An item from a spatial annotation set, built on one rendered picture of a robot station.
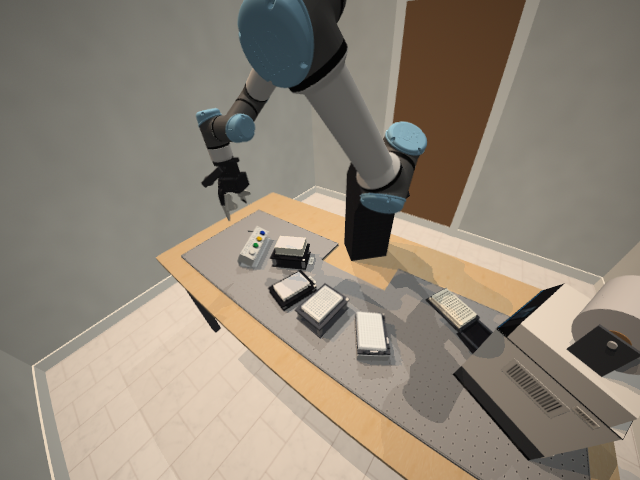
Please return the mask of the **beige control panel with coloured buttons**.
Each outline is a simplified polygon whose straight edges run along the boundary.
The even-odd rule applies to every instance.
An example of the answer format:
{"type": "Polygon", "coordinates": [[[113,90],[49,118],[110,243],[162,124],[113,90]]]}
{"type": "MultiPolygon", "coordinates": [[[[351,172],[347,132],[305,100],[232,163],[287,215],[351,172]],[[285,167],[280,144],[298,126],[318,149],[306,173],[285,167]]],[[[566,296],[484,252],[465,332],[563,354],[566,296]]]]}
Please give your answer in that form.
{"type": "Polygon", "coordinates": [[[266,249],[266,247],[267,247],[267,245],[268,245],[268,243],[270,241],[270,238],[266,238],[268,233],[269,233],[269,231],[256,226],[254,231],[248,230],[248,232],[253,232],[253,233],[250,236],[250,238],[247,241],[247,243],[245,244],[244,248],[242,249],[237,261],[238,261],[239,266],[241,266],[241,267],[257,268],[257,266],[258,266],[258,264],[259,264],[259,262],[261,260],[261,257],[262,257],[262,255],[263,255],[263,253],[264,253],[264,251],[265,251],[265,249],[266,249]],[[259,246],[258,246],[257,243],[259,244],[259,246]]]}

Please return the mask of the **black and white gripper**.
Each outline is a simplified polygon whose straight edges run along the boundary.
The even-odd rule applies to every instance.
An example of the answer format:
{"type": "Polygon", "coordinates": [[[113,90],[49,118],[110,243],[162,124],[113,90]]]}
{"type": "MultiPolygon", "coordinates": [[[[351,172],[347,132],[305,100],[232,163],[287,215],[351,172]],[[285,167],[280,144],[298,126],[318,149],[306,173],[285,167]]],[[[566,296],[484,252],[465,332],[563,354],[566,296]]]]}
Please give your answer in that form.
{"type": "Polygon", "coordinates": [[[232,156],[231,160],[212,162],[214,166],[221,166],[220,168],[223,170],[223,173],[218,177],[218,197],[226,217],[230,221],[229,211],[237,209],[238,204],[233,201],[232,195],[228,192],[237,193],[240,199],[247,203],[245,196],[251,194],[250,191],[245,190],[250,185],[247,174],[239,170],[237,164],[239,157],[232,156]]]}

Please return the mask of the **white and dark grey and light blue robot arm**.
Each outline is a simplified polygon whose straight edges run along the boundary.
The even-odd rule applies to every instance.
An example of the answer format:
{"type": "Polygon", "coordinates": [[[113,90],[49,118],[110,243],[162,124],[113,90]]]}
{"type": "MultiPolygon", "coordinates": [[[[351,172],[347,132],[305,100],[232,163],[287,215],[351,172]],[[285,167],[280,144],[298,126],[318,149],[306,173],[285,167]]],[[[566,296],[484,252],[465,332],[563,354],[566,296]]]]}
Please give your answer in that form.
{"type": "Polygon", "coordinates": [[[233,156],[230,142],[254,137],[253,121],[276,86],[303,94],[358,171],[361,204],[394,214],[406,202],[427,138],[416,125],[396,122],[382,139],[345,64],[348,46],[337,25],[345,5],[346,0],[244,0],[239,40],[253,68],[226,115],[213,108],[197,112],[196,119],[211,161],[223,162],[233,156]]]}

